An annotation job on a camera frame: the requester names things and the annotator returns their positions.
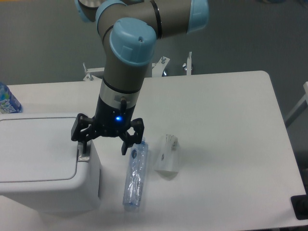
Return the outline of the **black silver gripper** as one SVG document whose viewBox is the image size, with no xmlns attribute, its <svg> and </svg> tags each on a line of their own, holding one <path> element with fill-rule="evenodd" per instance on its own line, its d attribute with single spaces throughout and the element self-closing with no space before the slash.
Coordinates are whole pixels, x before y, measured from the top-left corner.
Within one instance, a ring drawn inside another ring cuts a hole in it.
<svg viewBox="0 0 308 231">
<path fill-rule="evenodd" d="M 132 120 L 133 112 L 141 89 L 123 91 L 102 81 L 95 115 L 93 118 L 78 113 L 71 129 L 71 140 L 82 144 L 82 153 L 87 143 L 99 136 L 120 137 L 123 141 L 122 155 L 134 144 L 141 144 L 144 123 L 142 118 Z"/>
</svg>

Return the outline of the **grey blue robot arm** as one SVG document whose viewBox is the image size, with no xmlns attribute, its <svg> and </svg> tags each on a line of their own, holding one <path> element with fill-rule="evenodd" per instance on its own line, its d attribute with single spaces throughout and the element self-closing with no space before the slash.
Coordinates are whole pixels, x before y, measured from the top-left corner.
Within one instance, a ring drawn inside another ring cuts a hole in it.
<svg viewBox="0 0 308 231">
<path fill-rule="evenodd" d="M 93 117 L 78 114 L 71 139 L 82 151 L 97 137 L 119 137 L 122 154 L 142 141 L 144 123 L 132 115 L 156 41 L 205 28 L 206 0 L 77 0 L 83 21 L 94 22 L 106 65 Z"/>
</svg>

